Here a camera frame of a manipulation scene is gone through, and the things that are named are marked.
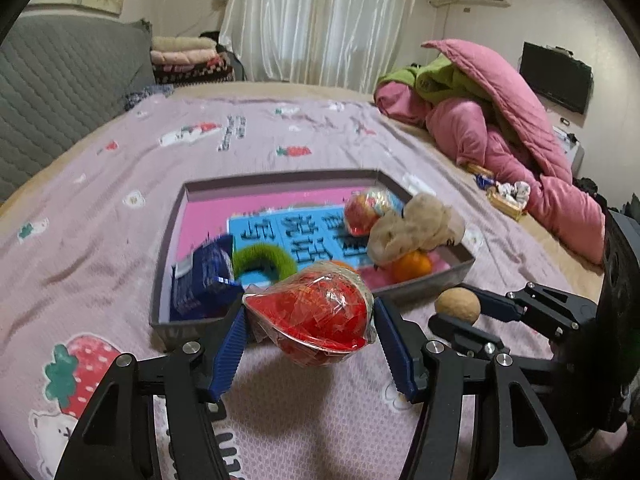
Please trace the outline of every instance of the tan ball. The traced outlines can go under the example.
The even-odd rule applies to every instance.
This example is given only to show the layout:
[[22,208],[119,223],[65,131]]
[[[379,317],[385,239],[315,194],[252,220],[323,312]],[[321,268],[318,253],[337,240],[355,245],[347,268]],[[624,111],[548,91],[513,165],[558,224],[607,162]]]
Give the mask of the tan ball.
[[449,288],[438,296],[436,312],[473,324],[480,317],[480,300],[466,288]]

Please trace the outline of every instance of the strawberry print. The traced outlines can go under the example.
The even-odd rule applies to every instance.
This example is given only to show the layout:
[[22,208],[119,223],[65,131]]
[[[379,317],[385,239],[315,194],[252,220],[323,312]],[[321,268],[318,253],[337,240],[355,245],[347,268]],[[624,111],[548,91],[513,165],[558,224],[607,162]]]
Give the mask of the strawberry print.
[[58,402],[60,412],[79,418],[119,354],[118,349],[91,334],[76,336],[66,346],[56,345],[53,362],[44,368],[49,379],[45,396]]
[[311,150],[307,146],[278,146],[276,155],[279,156],[302,156],[311,155]]
[[202,130],[202,132],[208,132],[210,130],[215,130],[216,128],[220,128],[220,124],[216,124],[216,123],[200,123],[198,125],[200,127],[200,129]]
[[365,135],[375,135],[376,134],[374,130],[372,130],[371,128],[367,128],[362,123],[358,124],[358,126],[356,127],[356,133],[357,134],[365,134]]
[[27,222],[18,231],[18,241],[23,243],[26,238],[33,235],[42,234],[49,227],[49,219],[45,218],[39,222]]
[[118,143],[115,140],[112,140],[104,148],[100,148],[96,154],[100,155],[102,153],[102,150],[107,150],[108,152],[114,152],[115,150],[118,149],[118,147],[119,147]]

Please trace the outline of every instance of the bed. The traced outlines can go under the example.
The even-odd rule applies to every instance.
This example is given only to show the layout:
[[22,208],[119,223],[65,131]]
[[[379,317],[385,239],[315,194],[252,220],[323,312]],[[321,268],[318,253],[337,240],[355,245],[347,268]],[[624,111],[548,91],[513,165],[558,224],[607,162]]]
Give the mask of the bed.
[[[531,217],[516,223],[492,208],[425,131],[387,119],[370,102],[345,89],[286,83],[179,88],[98,128],[10,197],[0,208],[0,431],[28,474],[53,477],[75,408],[86,402],[77,392],[88,386],[90,394],[104,362],[120,351],[139,359],[162,351],[148,325],[151,277],[187,180],[380,168],[398,182],[426,183],[465,218],[476,256],[466,282],[505,293],[534,281],[598,300],[597,267]],[[233,113],[246,117],[246,137],[226,150],[215,136],[158,144],[181,125],[223,123]],[[287,156],[282,146],[310,153]],[[426,328],[432,312],[426,303],[403,314]],[[524,326],[479,326],[514,353],[550,355],[547,341]],[[60,377],[74,359],[85,375],[69,384]],[[273,346],[251,347],[224,400],[226,418],[213,422],[214,432],[229,471],[253,480],[398,478],[419,413],[395,390],[378,343],[331,368],[299,368]],[[163,475],[172,478],[161,399],[156,409]],[[466,478],[472,411],[465,403],[455,478]]]

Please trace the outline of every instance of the pink bedsheet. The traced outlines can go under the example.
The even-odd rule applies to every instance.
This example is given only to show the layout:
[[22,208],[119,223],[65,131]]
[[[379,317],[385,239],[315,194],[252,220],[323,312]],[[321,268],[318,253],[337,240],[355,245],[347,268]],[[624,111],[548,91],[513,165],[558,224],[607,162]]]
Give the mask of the pink bedsheet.
[[[159,141],[203,123],[217,126]],[[322,168],[380,168],[398,182],[427,183],[477,232],[468,283],[502,294],[530,280],[570,290],[528,233],[370,105],[153,96],[30,196],[21,224],[7,221],[0,234],[0,428],[36,480],[52,478],[66,428],[105,363],[119,351],[139,359],[161,352],[148,325],[152,277],[182,183]],[[433,304],[402,311],[426,330]],[[522,324],[483,318],[478,326],[515,354],[550,355],[547,341]],[[75,386],[52,373],[70,372],[70,356],[78,359]],[[399,397],[379,343],[326,368],[299,368],[271,344],[251,346],[223,398],[228,415],[214,432],[229,470],[248,480],[396,479],[420,411]],[[472,413],[465,401],[460,463]],[[159,401],[159,452],[172,478],[162,420]],[[454,477],[466,478],[463,466]]]

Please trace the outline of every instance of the television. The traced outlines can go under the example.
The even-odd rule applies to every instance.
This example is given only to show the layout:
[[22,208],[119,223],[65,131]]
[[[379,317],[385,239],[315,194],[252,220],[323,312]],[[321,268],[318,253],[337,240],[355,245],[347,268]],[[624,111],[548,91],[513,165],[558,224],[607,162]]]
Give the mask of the television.
[[591,67],[557,50],[525,43],[520,75],[536,93],[585,113],[591,92]]

